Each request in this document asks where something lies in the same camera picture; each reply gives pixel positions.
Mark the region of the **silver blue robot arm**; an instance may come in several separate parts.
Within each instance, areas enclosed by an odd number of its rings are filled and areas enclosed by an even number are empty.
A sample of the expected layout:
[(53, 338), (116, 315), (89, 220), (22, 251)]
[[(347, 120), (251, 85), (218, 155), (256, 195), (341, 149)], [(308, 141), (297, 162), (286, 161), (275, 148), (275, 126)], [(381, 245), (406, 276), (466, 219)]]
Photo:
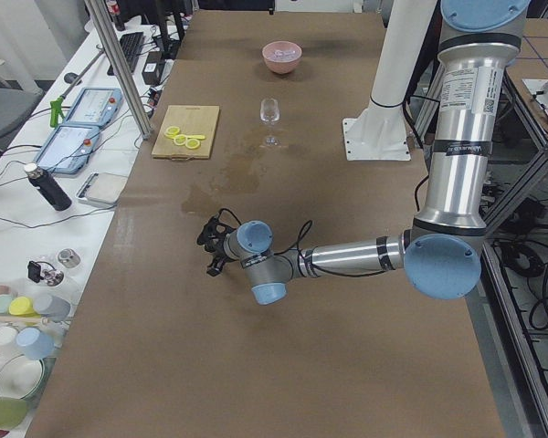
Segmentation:
[(480, 280), (486, 231), (480, 196), (505, 68), (517, 57), (528, 9), (525, 1), (396, 1), (368, 107), (343, 125), (350, 160), (401, 160), (406, 154), (406, 99), (431, 16), (442, 27), (437, 58), (444, 68), (436, 137), (431, 150), (427, 195), (412, 227), (396, 237), (318, 246), (292, 245), (274, 252), (273, 233), (260, 221), (238, 227), (211, 217), (197, 238), (212, 257), (210, 276), (239, 262), (261, 305), (286, 296), (295, 278), (376, 276), (404, 269), (426, 296), (454, 299)]

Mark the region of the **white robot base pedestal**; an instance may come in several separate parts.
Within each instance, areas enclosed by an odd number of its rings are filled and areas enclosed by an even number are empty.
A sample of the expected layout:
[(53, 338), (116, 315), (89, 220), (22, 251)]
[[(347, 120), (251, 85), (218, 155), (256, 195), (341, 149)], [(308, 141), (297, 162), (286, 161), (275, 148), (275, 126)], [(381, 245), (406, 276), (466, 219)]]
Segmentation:
[(369, 104), (342, 121), (349, 161), (408, 161), (402, 104), (414, 72), (435, 0), (393, 2)]

